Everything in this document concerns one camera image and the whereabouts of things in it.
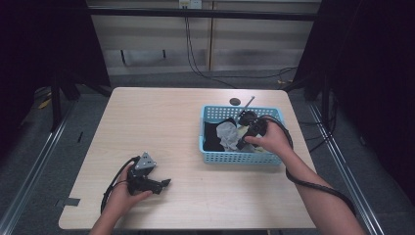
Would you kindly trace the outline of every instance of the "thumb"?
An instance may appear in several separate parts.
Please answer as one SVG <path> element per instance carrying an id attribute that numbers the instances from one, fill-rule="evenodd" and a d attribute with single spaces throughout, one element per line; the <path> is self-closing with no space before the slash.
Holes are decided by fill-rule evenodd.
<path id="1" fill-rule="evenodd" d="M 149 190 L 149 191 L 145 191 L 145 192 L 142 192 L 140 194 L 135 195 L 133 197 L 134 204 L 136 204 L 136 203 L 138 203 L 140 201 L 143 201 L 143 200 L 147 199 L 152 194 L 153 194 L 153 192 L 151 190 Z"/>
<path id="2" fill-rule="evenodd" d="M 253 137 L 253 136 L 246 136 L 244 138 L 244 140 L 247 141 L 250 144 L 256 144 L 256 145 L 259 145 L 259 142 L 260 142 L 259 138 L 256 138 L 256 137 Z"/>

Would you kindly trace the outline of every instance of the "plastic basket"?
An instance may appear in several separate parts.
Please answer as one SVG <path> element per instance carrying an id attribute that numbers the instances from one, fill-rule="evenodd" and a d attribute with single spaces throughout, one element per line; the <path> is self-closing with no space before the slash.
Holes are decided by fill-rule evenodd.
<path id="1" fill-rule="evenodd" d="M 209 152 L 204 150 L 205 121 L 218 123 L 227 118 L 236 118 L 243 107 L 203 106 L 201 111 L 201 129 L 199 135 L 199 149 L 207 164 L 231 165 L 279 165 L 281 160 L 272 153 L 238 153 L 238 152 Z M 282 113 L 277 108 L 247 108 L 258 116 L 269 115 L 277 118 L 284 124 Z"/>

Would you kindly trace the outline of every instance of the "horizontal black bar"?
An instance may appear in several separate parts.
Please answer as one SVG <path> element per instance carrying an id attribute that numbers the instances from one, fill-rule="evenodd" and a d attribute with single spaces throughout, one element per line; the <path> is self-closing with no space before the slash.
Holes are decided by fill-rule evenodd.
<path id="1" fill-rule="evenodd" d="M 155 8 L 120 8 L 120 7 L 88 7 L 88 8 L 41 8 L 41 11 L 59 13 L 78 13 L 95 16 L 134 16 L 134 17 L 177 17 L 177 18 L 219 18 L 219 19 L 252 19 L 314 22 L 327 18 L 311 13 L 279 13 L 279 12 L 247 12 L 196 9 L 155 9 Z"/>

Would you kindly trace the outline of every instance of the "light wood table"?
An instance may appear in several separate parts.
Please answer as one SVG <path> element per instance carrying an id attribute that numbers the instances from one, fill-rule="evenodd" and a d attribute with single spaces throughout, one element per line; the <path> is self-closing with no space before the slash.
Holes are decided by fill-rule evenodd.
<path id="1" fill-rule="evenodd" d="M 199 151 L 204 105 L 278 107 L 296 152 L 314 168 L 287 93 L 275 90 L 117 88 L 107 105 L 70 193 L 64 229 L 90 229 L 103 193 L 121 166 L 148 152 L 158 163 L 151 179 L 171 178 L 160 195 L 139 203 L 116 227 L 125 229 L 312 228 L 285 167 L 205 164 Z"/>

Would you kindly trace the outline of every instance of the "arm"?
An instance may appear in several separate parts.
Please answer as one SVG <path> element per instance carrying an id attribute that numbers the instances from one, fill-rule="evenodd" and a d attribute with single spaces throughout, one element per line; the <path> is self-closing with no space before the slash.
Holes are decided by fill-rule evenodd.
<path id="1" fill-rule="evenodd" d="M 117 184 L 111 193 L 107 205 L 104 208 L 101 216 L 95 222 L 89 234 L 111 234 L 116 222 L 123 217 L 128 211 L 138 202 L 150 197 L 152 191 L 142 192 L 138 195 L 131 196 L 127 189 L 127 182 L 123 182 L 127 178 L 128 167 L 124 169 L 118 178 Z"/>
<path id="2" fill-rule="evenodd" d="M 332 188 L 294 152 L 277 124 L 269 121 L 265 136 L 247 136 L 245 141 L 278 155 L 295 178 Z M 319 190 L 299 185 L 296 187 L 311 219 L 322 234 L 365 234 L 343 200 Z"/>

